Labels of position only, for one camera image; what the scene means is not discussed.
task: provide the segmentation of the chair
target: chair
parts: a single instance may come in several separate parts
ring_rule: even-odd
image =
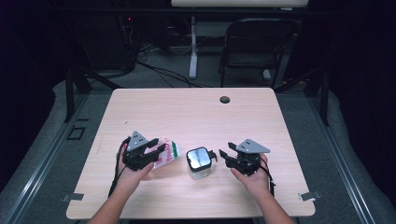
[[[232,23],[225,35],[219,73],[221,87],[227,68],[275,70],[274,88],[285,45],[298,33],[295,20],[246,18]]]

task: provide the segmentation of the human hand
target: human hand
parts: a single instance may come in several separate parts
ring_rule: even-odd
[[[117,181],[117,186],[115,190],[123,190],[124,192],[128,192],[130,195],[137,189],[137,186],[139,186],[140,180],[143,179],[154,167],[154,163],[151,162],[147,166],[145,166],[143,169],[138,170],[138,171],[133,171],[130,168],[125,166],[125,163],[123,163],[122,158],[123,154],[125,152],[125,148],[127,147],[127,144],[124,145],[124,147],[121,150],[120,158],[119,158],[119,179]]]
[[[260,153],[260,157],[262,158],[261,166],[268,169],[266,166],[268,161],[267,157],[263,153]],[[241,174],[235,168],[231,168],[231,172],[242,184],[244,184],[245,188],[256,202],[271,195],[268,174],[265,173],[263,169],[259,168],[255,174],[250,176]]]

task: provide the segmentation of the tabletop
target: tabletop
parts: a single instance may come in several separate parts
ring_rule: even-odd
[[[172,0],[173,7],[306,7],[308,0]]]
[[[220,101],[229,99],[228,104]],[[148,140],[167,137],[181,156],[151,171],[125,205],[121,218],[261,217],[257,204],[231,174],[219,149],[229,156],[251,139],[271,150],[268,166],[275,180],[275,196],[292,217],[312,216],[315,206],[299,199],[308,192],[304,174],[276,96],[268,88],[118,89],[112,93],[67,216],[91,218],[105,202],[114,177],[120,143],[133,131]],[[219,158],[209,176],[193,180],[186,153],[206,147]]]

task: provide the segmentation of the cable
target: cable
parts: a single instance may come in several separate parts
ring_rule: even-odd
[[[240,159],[241,159],[241,160],[244,160],[244,161],[247,161],[247,162],[249,162],[249,163],[251,163],[251,164],[256,164],[256,163],[254,163],[253,161],[247,160],[247,159],[245,159],[245,158],[240,158]],[[270,192],[271,192],[271,194],[275,197],[275,186],[276,186],[276,184],[274,183],[274,179],[272,178],[272,176],[271,176],[271,174],[270,174],[270,169],[268,168],[267,162],[266,162],[265,160],[263,160],[262,158],[260,158],[260,159],[264,162],[264,164],[265,164],[265,166],[266,166],[267,168],[264,168],[264,167],[262,167],[261,165],[259,165],[259,168],[261,168],[262,170],[264,170],[265,173],[267,173],[268,178],[269,178],[269,180],[270,180]]]
[[[122,172],[123,172],[123,171],[125,170],[125,168],[126,168],[126,166],[124,166],[124,168],[122,168],[120,174],[118,174],[118,172],[119,172],[119,165],[120,165],[120,156],[121,156],[122,148],[124,147],[125,144],[128,144],[130,141],[131,141],[131,137],[128,137],[128,138],[126,138],[125,140],[123,140],[122,143],[121,143],[121,146],[120,146],[120,148],[119,148],[119,152],[117,153],[117,156],[116,156],[116,158],[117,158],[117,161],[116,161],[116,172],[115,172],[115,174],[114,174],[113,182],[111,183],[111,187],[110,187],[110,191],[109,191],[109,193],[108,193],[108,197],[110,197],[110,195],[113,193],[114,189],[115,189],[116,186],[117,186],[117,181],[119,180],[120,175],[122,174]]]

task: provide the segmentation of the table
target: table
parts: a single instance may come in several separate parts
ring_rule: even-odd
[[[307,4],[308,0],[172,0],[172,7],[280,7],[281,9],[292,10],[293,7],[306,7]],[[225,34],[229,23],[225,25],[223,27],[216,25],[217,33],[223,31]],[[191,17],[191,62],[189,73],[191,79],[197,77],[196,27],[195,17]]]
[[[230,98],[228,104],[219,98]],[[105,202],[114,177],[120,143],[133,131],[147,139],[165,136],[178,144],[181,157],[151,171],[125,205],[121,218],[261,217],[243,185],[234,178],[219,148],[230,156],[250,138],[271,149],[267,154],[276,182],[276,199],[292,217],[312,216],[315,206],[299,199],[308,192],[276,96],[267,88],[118,89],[110,98],[75,193],[67,209],[71,219],[91,218]],[[187,151],[214,150],[211,174],[193,180]]]

